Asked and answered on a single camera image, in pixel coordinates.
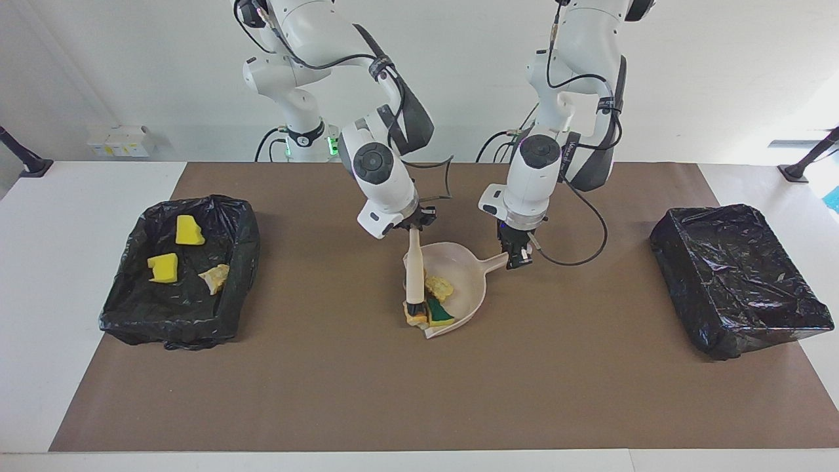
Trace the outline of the beige plastic dustpan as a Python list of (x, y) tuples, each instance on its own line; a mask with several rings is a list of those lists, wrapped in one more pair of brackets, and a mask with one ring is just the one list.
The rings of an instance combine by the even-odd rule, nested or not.
[(423, 330), (428, 340), (447, 334), (468, 323), (478, 311), (486, 296), (486, 275), (505, 267), (509, 255), (501, 252), (486, 260), (477, 257), (465, 248), (453, 242), (423, 245), (423, 268), (429, 276), (438, 276), (447, 280), (454, 287), (454, 293), (440, 303), (452, 317), (447, 325), (433, 326), (431, 321), (415, 321), (406, 315), (406, 322)]

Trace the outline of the beige hand brush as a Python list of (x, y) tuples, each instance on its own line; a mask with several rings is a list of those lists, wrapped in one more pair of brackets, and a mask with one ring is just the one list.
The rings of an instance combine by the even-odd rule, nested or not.
[(408, 230), (408, 252), (406, 254), (406, 310), (408, 316), (421, 317), (425, 314), (425, 286), (423, 282), (423, 254), (420, 244), (420, 230)]

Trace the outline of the pale bread piece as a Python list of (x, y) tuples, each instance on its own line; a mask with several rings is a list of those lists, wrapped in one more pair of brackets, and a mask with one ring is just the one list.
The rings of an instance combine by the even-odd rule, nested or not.
[(427, 276), (423, 282), (426, 292), (430, 293), (438, 302), (445, 302), (454, 293), (454, 287), (450, 281), (441, 276)]

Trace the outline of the green and yellow sponge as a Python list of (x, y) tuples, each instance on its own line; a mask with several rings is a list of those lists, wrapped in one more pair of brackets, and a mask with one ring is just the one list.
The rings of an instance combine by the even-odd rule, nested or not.
[(450, 326), (456, 321), (434, 296), (426, 299), (426, 305), (429, 309), (429, 326)]

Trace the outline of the pale torn bread chunk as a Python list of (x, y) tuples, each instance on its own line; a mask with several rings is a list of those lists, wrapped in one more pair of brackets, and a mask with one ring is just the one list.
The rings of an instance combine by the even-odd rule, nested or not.
[(198, 278), (206, 284), (209, 295), (215, 296), (223, 289), (223, 286), (227, 281), (229, 271), (230, 266), (221, 264), (198, 274)]

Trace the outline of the squarish yellow sponge piece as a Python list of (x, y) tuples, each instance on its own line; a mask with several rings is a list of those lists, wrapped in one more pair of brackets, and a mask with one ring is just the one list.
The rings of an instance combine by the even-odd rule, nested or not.
[(204, 245), (206, 239), (202, 229), (192, 215), (183, 214), (176, 217), (176, 244), (185, 246)]

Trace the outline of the notched yellow sponge piece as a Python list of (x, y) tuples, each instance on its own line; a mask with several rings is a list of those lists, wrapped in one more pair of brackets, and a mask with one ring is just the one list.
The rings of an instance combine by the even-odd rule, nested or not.
[(179, 258), (176, 253), (156, 255), (147, 259), (151, 272), (149, 282), (172, 284), (179, 280)]

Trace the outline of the black bag-lined bin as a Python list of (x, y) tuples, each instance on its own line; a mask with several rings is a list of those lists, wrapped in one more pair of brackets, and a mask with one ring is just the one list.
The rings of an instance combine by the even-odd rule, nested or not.
[(755, 207), (672, 207), (648, 240), (684, 331), (713, 361), (835, 328)]
[[(176, 244), (176, 217), (183, 214), (200, 225), (204, 245)], [(178, 255), (178, 281), (149, 282), (147, 259), (168, 253)], [(221, 264), (230, 266), (227, 281), (210, 296), (198, 274)], [(239, 331), (259, 264), (260, 227), (249, 201), (222, 195), (161, 201), (128, 234), (99, 329), (128, 345), (201, 350), (225, 343)]]

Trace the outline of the brown table mat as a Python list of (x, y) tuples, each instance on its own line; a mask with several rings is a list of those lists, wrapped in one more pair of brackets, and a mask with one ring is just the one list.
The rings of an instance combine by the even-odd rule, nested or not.
[(194, 163), (173, 196), (210, 194), (260, 225), (239, 335), (202, 351), (105, 335), (51, 451), (839, 447), (800, 344), (712, 362), (686, 337), (648, 236), (671, 207), (717, 204), (696, 165), (616, 164), (588, 195), (600, 257), (495, 271), (434, 340), (402, 316), (405, 232), (359, 227), (341, 165)]

